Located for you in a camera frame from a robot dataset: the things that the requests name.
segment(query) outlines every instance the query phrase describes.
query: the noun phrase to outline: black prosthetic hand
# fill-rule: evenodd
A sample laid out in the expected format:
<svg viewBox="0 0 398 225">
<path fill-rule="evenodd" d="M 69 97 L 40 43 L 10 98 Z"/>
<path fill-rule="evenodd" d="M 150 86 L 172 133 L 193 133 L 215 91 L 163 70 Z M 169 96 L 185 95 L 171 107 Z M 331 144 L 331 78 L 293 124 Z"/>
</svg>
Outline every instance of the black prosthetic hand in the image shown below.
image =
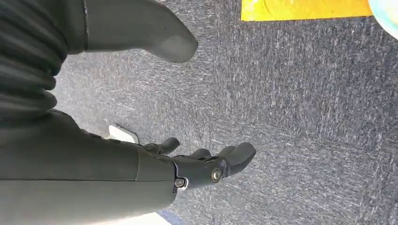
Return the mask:
<svg viewBox="0 0 398 225">
<path fill-rule="evenodd" d="M 207 149 L 198 149 L 191 155 L 164 157 L 174 151 L 180 142 L 169 138 L 162 144 L 148 144 L 143 147 L 164 162 L 171 161 L 176 167 L 175 185 L 181 189 L 194 189 L 218 183 L 222 178 L 233 176 L 249 165 L 256 154 L 250 143 L 228 146 L 212 156 Z"/>
<path fill-rule="evenodd" d="M 149 0 L 0 1 L 0 224 L 74 225 L 160 210 L 178 188 L 243 170 L 252 145 L 216 156 L 167 157 L 160 145 L 104 140 L 54 110 L 47 92 L 68 54 L 145 49 L 184 62 L 198 43 L 165 6 Z"/>
</svg>

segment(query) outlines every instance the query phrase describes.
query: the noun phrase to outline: metal screw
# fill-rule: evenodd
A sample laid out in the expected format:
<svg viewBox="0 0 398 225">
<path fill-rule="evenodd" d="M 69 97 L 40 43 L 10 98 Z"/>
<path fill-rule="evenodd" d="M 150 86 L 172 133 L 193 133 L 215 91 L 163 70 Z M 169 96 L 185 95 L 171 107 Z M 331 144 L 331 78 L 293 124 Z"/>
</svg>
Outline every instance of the metal screw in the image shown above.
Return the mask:
<svg viewBox="0 0 398 225">
<path fill-rule="evenodd" d="M 212 172 L 212 180 L 214 183 L 217 183 L 221 180 L 222 172 L 219 168 L 215 168 Z"/>
<path fill-rule="evenodd" d="M 175 181 L 175 184 L 176 184 L 177 188 L 179 188 L 179 187 L 182 188 L 185 185 L 185 180 L 182 178 L 177 178 Z"/>
</svg>

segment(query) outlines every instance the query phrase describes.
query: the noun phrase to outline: gray carpet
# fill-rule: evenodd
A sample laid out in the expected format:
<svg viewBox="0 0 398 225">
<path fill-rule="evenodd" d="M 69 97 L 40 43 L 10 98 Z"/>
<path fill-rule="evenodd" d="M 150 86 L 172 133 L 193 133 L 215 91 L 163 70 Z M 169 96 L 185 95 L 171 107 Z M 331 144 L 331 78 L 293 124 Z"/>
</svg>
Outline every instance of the gray carpet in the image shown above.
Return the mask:
<svg viewBox="0 0 398 225">
<path fill-rule="evenodd" d="M 199 40 L 190 62 L 69 57 L 57 108 L 101 135 L 178 137 L 178 154 L 253 143 L 240 177 L 178 196 L 186 224 L 398 224 L 398 41 L 374 18 L 245 23 L 238 0 L 165 3 Z"/>
</svg>

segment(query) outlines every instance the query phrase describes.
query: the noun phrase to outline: yellow tape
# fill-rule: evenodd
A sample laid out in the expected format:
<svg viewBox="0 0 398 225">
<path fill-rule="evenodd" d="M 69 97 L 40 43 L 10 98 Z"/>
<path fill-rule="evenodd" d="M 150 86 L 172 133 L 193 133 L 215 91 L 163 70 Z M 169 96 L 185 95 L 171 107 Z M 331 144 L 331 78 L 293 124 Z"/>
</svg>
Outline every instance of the yellow tape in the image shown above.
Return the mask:
<svg viewBox="0 0 398 225">
<path fill-rule="evenodd" d="M 305 20 L 372 15 L 368 0 L 242 0 L 243 21 Z"/>
</svg>

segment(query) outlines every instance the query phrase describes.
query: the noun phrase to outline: white object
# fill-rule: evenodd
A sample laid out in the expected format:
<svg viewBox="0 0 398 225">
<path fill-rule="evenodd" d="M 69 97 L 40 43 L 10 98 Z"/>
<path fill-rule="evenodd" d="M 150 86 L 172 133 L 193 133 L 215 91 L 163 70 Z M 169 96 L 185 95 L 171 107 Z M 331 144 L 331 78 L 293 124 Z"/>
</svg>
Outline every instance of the white object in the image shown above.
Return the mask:
<svg viewBox="0 0 398 225">
<path fill-rule="evenodd" d="M 369 5 L 379 24 L 398 39 L 398 0 L 369 0 Z"/>
<path fill-rule="evenodd" d="M 110 125 L 109 126 L 109 137 L 107 139 L 116 139 L 122 142 L 131 142 L 139 144 L 138 136 L 127 130 L 122 128 L 119 125 Z"/>
<path fill-rule="evenodd" d="M 97 223 L 91 225 L 171 225 L 163 217 L 157 213 L 149 213 L 139 217 L 125 218 L 116 221 L 109 221 L 104 223 Z"/>
</svg>

